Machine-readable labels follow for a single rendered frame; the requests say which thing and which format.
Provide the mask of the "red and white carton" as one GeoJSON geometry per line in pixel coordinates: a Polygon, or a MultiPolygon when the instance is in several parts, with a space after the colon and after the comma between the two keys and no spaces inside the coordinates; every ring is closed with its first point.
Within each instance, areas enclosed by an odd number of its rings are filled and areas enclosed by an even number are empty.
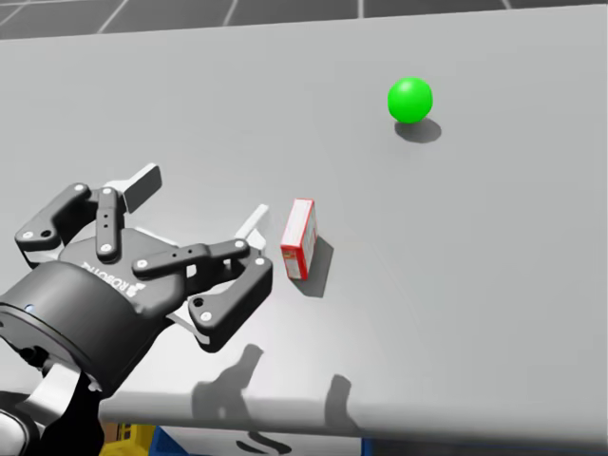
{"type": "Polygon", "coordinates": [[[280,243],[289,279],[308,279],[317,237],[314,200],[295,199],[280,243]]]}

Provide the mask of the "yellow box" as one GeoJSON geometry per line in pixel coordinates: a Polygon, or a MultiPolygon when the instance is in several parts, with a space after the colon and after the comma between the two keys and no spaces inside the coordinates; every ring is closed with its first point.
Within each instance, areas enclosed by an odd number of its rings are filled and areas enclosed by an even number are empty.
{"type": "Polygon", "coordinates": [[[151,425],[119,425],[117,456],[148,456],[155,429],[151,425]]]}

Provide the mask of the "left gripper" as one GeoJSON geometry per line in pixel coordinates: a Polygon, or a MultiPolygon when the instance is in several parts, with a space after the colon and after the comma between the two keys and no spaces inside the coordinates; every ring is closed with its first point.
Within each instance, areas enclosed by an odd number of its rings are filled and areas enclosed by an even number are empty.
{"type": "Polygon", "coordinates": [[[123,230],[124,216],[161,187],[155,163],[100,188],[75,182],[18,230],[15,242],[32,269],[0,295],[0,339],[27,364],[76,368],[109,397],[169,317],[202,350],[218,352],[270,295],[273,263],[260,228],[268,205],[215,244],[178,248],[123,230]],[[94,238],[69,244],[91,223],[94,238]],[[171,314],[185,299],[191,324],[171,314]]]}

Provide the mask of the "white box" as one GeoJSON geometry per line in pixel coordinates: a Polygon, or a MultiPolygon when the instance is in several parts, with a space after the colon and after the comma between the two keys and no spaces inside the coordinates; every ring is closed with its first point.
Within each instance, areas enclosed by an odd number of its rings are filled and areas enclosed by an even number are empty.
{"type": "Polygon", "coordinates": [[[150,456],[371,456],[364,439],[158,427],[150,456]]]}

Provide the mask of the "red or green ball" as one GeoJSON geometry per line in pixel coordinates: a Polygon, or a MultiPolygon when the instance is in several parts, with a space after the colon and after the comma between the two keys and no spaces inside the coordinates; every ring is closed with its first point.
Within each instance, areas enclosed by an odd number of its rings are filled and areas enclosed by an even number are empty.
{"type": "Polygon", "coordinates": [[[432,109],[433,93],[423,79],[403,78],[389,89],[387,105],[389,114],[398,123],[416,124],[432,109]]]}

